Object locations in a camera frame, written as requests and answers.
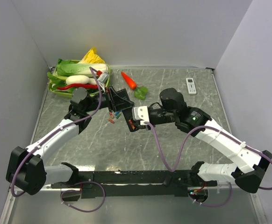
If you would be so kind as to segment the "black remote control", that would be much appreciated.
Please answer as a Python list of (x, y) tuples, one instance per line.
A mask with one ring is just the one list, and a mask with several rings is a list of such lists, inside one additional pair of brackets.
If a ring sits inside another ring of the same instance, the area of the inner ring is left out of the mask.
[(130, 132), (136, 132), (138, 128), (133, 124), (132, 108), (128, 108), (122, 111), (127, 126)]

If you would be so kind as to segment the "red battery cluster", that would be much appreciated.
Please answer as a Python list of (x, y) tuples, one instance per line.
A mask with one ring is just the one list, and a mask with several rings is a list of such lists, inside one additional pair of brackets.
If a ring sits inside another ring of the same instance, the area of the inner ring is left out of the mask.
[(135, 129), (135, 126), (133, 125), (133, 122), (132, 122), (131, 119), (129, 119), (129, 123), (130, 123), (130, 125), (131, 125), (131, 128), (134, 130), (134, 129)]

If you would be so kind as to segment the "black battery cover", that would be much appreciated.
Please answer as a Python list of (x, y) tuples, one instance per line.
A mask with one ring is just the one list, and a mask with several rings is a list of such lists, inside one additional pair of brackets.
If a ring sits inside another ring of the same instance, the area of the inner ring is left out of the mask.
[(171, 176), (167, 176), (167, 177), (164, 179), (162, 185), (168, 187), (168, 186), (170, 186), (171, 181), (172, 181), (172, 177), (171, 177)]

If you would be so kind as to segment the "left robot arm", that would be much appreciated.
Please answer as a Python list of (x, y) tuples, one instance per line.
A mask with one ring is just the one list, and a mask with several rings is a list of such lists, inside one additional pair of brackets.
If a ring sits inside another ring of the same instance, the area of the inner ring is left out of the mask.
[(127, 113), (127, 119), (131, 119), (134, 105), (126, 89), (116, 91), (109, 87), (93, 97), (82, 87), (74, 90), (68, 113), (53, 130), (26, 148), (12, 150), (6, 174), (12, 195), (18, 196), (15, 187), (30, 195), (39, 192), (44, 185), (58, 182), (75, 187), (79, 182), (77, 167), (66, 162), (46, 167), (46, 161), (67, 141), (83, 132), (98, 110), (123, 111)]

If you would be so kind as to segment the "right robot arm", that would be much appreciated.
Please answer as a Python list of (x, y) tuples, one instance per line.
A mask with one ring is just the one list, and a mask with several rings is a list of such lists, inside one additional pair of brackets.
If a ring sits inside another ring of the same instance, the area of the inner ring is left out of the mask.
[(248, 146), (228, 133), (210, 115), (197, 107), (190, 107), (183, 95), (174, 88), (159, 94), (161, 106), (132, 108), (133, 120), (152, 129), (156, 125), (174, 123), (187, 137), (197, 138), (215, 148), (231, 160), (231, 164), (197, 162), (192, 167), (191, 182), (201, 186), (204, 182), (230, 182), (242, 190), (256, 193), (272, 159), (268, 151), (251, 151)]

